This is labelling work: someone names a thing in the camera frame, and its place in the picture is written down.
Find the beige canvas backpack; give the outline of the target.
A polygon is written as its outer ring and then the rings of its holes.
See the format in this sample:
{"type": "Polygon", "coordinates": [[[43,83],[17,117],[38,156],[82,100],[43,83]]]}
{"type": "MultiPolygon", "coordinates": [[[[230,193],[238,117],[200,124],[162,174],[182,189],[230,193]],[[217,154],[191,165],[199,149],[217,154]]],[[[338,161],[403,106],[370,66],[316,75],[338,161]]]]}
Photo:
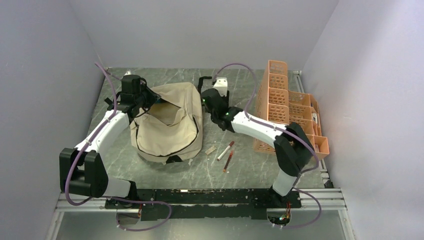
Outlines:
{"type": "Polygon", "coordinates": [[[190,82],[152,87],[160,95],[150,110],[129,126],[131,145],[146,161],[167,164],[194,158],[203,146],[200,93],[190,82]]]}

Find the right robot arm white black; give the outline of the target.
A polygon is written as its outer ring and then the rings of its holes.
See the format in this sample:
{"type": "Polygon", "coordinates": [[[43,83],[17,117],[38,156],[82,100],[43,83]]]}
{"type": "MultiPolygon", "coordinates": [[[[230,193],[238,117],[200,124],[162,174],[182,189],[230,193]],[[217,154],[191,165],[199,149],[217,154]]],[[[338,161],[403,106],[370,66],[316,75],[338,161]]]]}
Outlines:
{"type": "Polygon", "coordinates": [[[273,191],[269,199],[275,207],[282,207],[288,202],[289,193],[303,174],[304,167],[311,158],[317,157],[302,127],[295,122],[273,123],[239,107],[229,106],[215,88],[203,91],[200,96],[211,121],[221,130],[244,134],[273,147],[279,172],[271,186],[273,191]]]}

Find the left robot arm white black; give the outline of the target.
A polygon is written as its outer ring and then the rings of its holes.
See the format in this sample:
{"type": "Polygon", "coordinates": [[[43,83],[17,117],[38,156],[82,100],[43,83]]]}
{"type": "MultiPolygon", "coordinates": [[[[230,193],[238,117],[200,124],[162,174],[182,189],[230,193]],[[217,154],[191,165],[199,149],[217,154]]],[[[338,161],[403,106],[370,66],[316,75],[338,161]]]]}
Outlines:
{"type": "Polygon", "coordinates": [[[139,200],[133,181],[108,175],[104,155],[136,117],[145,114],[159,99],[144,78],[128,74],[121,79],[115,99],[106,98],[107,111],[90,135],[73,148],[59,154],[60,189],[63,193],[91,198],[118,197],[126,208],[139,200]]]}

